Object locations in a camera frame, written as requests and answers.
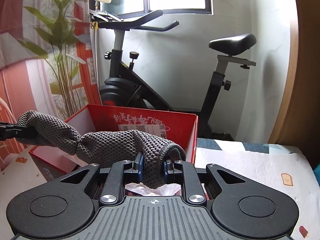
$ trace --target window frame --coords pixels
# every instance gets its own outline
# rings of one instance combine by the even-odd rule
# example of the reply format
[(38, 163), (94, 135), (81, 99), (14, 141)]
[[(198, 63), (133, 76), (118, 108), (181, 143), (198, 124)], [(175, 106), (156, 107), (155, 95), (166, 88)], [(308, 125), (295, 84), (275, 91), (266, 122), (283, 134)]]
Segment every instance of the window frame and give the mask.
[[(211, 7), (211, 0), (204, 0), (205, 8), (204, 9), (165, 9), (162, 10), (164, 14), (179, 14), (179, 13), (188, 13), (188, 14), (212, 14), (212, 7)], [(143, 0), (143, 11), (139, 12), (132, 12), (132, 13), (124, 13), (118, 15), (122, 19), (134, 18), (134, 17), (141, 17), (149, 12), (150, 10), (150, 3), (149, 0)], [(90, 9), (94, 10), (94, 2), (90, 3)]]

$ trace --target crosshair symbol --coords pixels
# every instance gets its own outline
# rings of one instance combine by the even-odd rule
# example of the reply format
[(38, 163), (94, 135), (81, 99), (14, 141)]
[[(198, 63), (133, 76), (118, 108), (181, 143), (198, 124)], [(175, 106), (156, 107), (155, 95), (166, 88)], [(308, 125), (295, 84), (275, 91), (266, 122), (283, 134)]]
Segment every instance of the crosshair symbol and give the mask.
[(158, 203), (161, 202), (161, 201), (159, 201), (159, 200), (157, 200), (157, 199), (153, 199), (153, 200), (151, 200), (151, 201), (149, 201), (149, 202), (151, 202), (153, 205), (156, 205), (156, 204), (158, 204)]

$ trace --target stationary bike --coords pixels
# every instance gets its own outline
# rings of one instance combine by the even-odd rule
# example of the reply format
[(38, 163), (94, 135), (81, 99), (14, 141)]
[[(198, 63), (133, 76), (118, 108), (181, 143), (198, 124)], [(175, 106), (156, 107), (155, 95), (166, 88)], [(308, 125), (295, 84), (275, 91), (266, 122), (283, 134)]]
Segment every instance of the stationary bike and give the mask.
[(98, 22), (99, 28), (114, 29), (116, 38), (111, 52), (106, 52), (105, 59), (110, 62), (110, 77), (105, 80), (105, 84), (99, 87), (101, 101), (104, 105), (127, 106), (136, 108), (147, 108), (145, 101), (150, 103), (157, 110), (176, 111), (197, 114), (199, 117), (198, 137), (211, 138), (211, 128), (208, 121), (215, 102), (218, 98), (221, 87), (229, 90), (231, 82), (224, 81), (225, 71), (229, 62), (241, 64), (244, 69), (255, 66), (256, 63), (247, 59), (234, 57), (250, 49), (256, 38), (253, 34), (244, 34), (236, 37), (223, 38), (210, 41), (209, 47), (228, 56), (218, 55), (218, 64), (212, 74), (209, 88), (201, 110), (172, 108), (160, 95), (158, 95), (146, 82), (144, 82), (135, 72), (133, 72), (134, 60), (138, 58), (137, 52), (130, 52), (132, 61), (129, 66), (122, 62), (122, 45), (125, 31), (139, 29), (147, 31), (165, 32), (179, 25), (175, 21), (170, 25), (159, 28), (142, 26), (163, 15), (163, 11), (152, 11), (134, 21), (123, 21), (118, 17), (104, 13), (103, 17), (95, 11), (91, 11), (92, 18)]

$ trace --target label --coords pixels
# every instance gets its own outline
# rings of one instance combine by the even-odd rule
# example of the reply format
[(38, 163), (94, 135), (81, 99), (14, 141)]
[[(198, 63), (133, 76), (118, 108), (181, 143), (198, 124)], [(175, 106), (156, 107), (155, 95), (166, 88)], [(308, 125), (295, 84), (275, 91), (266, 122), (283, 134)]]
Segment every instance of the label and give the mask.
[(138, 130), (166, 139), (164, 124), (119, 124), (120, 131)]

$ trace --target triangular cutout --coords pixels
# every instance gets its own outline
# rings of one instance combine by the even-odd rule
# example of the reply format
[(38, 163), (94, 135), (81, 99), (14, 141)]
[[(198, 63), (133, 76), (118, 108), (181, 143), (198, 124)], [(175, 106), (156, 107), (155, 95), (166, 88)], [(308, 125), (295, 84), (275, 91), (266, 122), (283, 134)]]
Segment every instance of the triangular cutout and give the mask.
[(227, 184), (237, 184), (237, 183), (244, 183), (245, 180), (241, 179), (235, 175), (232, 175), (231, 173), (224, 171), (224, 170), (217, 170), (217, 172), (220, 174), (220, 176), (223, 178), (225, 183)]
[(63, 183), (70, 183), (70, 184), (79, 184), (83, 178), (88, 174), (89, 170), (82, 170), (77, 172), (76, 174), (72, 174), (71, 176), (61, 180)]

